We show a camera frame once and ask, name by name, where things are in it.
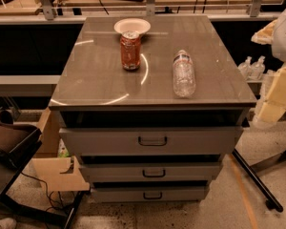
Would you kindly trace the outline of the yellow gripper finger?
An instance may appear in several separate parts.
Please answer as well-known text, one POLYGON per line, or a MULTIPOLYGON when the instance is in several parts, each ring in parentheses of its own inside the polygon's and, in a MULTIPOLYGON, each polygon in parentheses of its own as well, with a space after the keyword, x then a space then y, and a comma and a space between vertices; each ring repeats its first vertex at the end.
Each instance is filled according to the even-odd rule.
POLYGON ((267 24, 263 29, 254 33, 251 41, 260 45, 271 45, 273 43, 273 32, 276 20, 267 24))
POLYGON ((256 121, 276 123, 286 112, 286 63, 265 78, 256 104, 256 121))

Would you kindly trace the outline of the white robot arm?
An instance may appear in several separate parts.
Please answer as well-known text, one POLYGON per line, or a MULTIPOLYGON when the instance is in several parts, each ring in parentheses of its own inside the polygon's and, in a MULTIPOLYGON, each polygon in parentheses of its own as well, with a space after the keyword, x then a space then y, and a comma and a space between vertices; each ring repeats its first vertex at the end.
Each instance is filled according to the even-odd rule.
POLYGON ((261 96, 255 107, 255 125, 271 126, 286 112, 286 9, 256 32, 251 40, 261 45, 269 44, 273 57, 283 62, 282 67, 262 83, 261 96))

